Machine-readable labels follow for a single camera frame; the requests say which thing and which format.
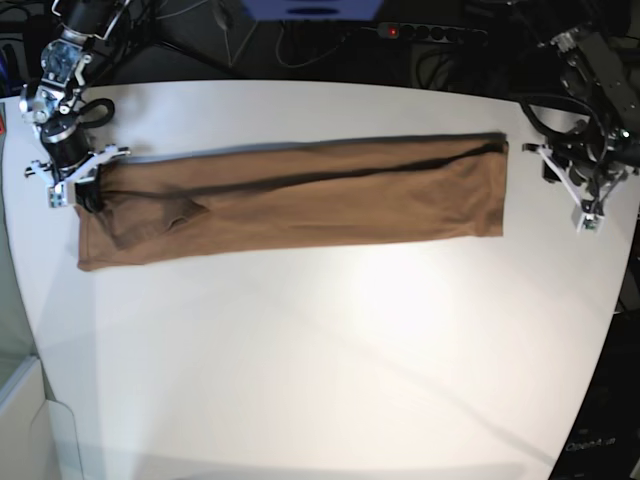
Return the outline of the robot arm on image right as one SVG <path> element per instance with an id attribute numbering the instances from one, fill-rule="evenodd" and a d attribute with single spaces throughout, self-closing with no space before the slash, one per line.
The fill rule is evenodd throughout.
<path id="1" fill-rule="evenodd" d="M 520 93 L 523 113 L 543 144 L 522 150 L 539 155 L 543 178 L 561 183 L 576 205 L 576 228 L 596 230 L 605 217 L 609 197 L 631 175 L 639 174 L 639 94 L 625 74 L 625 66 L 601 33 L 579 25 L 538 42 L 551 48 L 563 63 L 560 76 L 566 94 Z M 587 120 L 558 131 L 534 112 L 534 100 L 570 102 L 582 108 Z"/>

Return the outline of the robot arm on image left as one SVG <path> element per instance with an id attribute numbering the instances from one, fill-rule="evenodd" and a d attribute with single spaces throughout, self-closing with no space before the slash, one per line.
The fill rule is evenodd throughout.
<path id="1" fill-rule="evenodd" d="M 61 25 L 60 34 L 42 50 L 41 78 L 23 86 L 19 107 L 48 155 L 44 162 L 31 162 L 24 176 L 37 176 L 44 182 L 47 205 L 52 209 L 101 211 L 102 170 L 130 154 L 126 147 L 94 148 L 88 132 L 111 121 L 115 104 L 107 98 L 83 100 L 91 84 L 85 69 L 94 58 L 93 44 L 109 39 L 128 6 L 127 1 L 51 4 L 51 13 Z"/>

